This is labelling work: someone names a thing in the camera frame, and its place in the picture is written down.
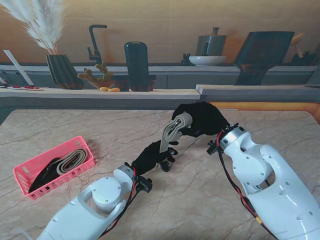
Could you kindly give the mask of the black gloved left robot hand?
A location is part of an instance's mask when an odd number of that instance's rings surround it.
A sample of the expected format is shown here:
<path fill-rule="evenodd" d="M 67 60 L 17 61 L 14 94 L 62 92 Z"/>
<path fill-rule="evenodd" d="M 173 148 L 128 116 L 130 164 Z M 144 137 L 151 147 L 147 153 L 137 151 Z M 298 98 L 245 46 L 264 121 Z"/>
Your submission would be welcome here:
<path fill-rule="evenodd" d="M 168 161 L 174 163 L 176 160 L 173 155 L 178 152 L 168 147 L 166 151 L 160 151 L 161 140 L 151 143 L 141 154 L 131 163 L 131 167 L 136 170 L 137 175 L 143 175 L 156 167 L 158 163 Z"/>

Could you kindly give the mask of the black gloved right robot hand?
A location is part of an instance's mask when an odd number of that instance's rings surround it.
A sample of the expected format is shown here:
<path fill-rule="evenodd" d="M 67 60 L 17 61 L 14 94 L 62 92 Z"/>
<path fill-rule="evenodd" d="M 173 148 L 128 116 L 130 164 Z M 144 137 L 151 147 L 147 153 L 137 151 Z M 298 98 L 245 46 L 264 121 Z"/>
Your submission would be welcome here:
<path fill-rule="evenodd" d="M 180 130 L 183 136 L 195 138 L 201 135 L 213 136 L 230 126 L 221 112 L 214 105 L 205 101 L 180 104 L 173 112 L 171 119 L 174 120 L 176 116 L 184 112 L 192 116 L 192 124 L 190 127 Z"/>

